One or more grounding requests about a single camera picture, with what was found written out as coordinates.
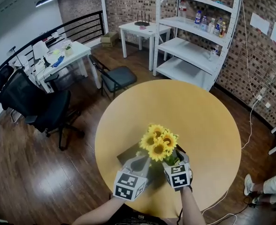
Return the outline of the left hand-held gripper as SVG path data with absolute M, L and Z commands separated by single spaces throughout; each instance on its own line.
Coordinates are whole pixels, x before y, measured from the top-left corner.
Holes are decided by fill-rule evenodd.
M 127 160 L 116 174 L 113 196 L 127 201 L 137 199 L 147 185 L 150 162 L 148 156 L 137 156 Z

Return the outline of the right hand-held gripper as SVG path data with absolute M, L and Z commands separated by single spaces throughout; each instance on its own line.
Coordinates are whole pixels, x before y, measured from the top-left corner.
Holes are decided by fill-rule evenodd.
M 178 149 L 173 150 L 171 157 L 178 158 L 179 163 L 168 165 L 165 161 L 162 162 L 167 182 L 175 191 L 179 191 L 183 187 L 188 187 L 191 190 L 192 170 L 189 157 Z

